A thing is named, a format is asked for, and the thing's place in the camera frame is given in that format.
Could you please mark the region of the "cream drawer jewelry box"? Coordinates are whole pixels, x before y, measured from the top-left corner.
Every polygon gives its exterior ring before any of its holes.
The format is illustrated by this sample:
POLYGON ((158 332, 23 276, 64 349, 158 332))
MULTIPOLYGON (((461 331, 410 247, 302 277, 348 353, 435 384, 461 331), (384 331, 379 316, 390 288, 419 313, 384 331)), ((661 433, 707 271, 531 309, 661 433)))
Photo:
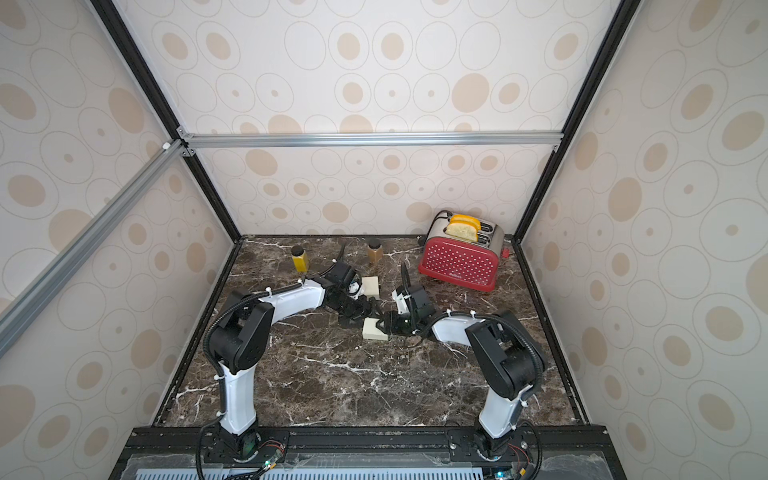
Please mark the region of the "cream drawer jewelry box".
POLYGON ((369 298, 380 298, 379 279, 377 276, 362 278, 362 293, 369 298))

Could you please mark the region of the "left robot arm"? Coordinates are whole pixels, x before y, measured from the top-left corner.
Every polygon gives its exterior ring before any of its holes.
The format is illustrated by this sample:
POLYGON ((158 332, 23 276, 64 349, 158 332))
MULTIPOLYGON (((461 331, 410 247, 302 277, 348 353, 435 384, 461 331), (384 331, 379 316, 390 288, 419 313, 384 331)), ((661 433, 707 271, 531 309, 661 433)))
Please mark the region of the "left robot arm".
POLYGON ((267 350, 274 324, 301 312, 327 308, 345 328, 380 315, 378 295, 366 292, 362 277, 343 261, 292 285, 258 292, 233 291, 203 338, 203 352, 215 369, 220 406, 218 435, 240 460, 257 451, 255 367, 267 350))

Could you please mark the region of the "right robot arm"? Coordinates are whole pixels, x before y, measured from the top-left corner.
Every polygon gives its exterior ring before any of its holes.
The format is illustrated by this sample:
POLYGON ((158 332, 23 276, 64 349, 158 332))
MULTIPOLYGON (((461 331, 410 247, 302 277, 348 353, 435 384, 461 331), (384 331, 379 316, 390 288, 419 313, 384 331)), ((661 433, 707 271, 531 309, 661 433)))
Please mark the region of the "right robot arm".
POLYGON ((400 272, 402 285, 392 293, 397 309, 384 313, 377 327, 389 335, 472 349, 488 385, 474 442, 479 455, 496 459, 514 437, 528 400, 543 386, 545 355, 511 311, 439 312, 424 288, 411 281, 406 265, 400 272))

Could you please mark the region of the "cream square box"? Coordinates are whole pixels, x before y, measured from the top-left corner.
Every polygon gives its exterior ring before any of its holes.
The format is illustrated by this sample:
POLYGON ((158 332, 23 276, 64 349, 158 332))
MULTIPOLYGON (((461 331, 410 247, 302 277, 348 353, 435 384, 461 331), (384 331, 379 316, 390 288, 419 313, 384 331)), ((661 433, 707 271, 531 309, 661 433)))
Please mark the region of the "cream square box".
POLYGON ((388 341, 390 336, 377 327, 377 319, 366 318, 363 324, 362 337, 370 341, 388 341))

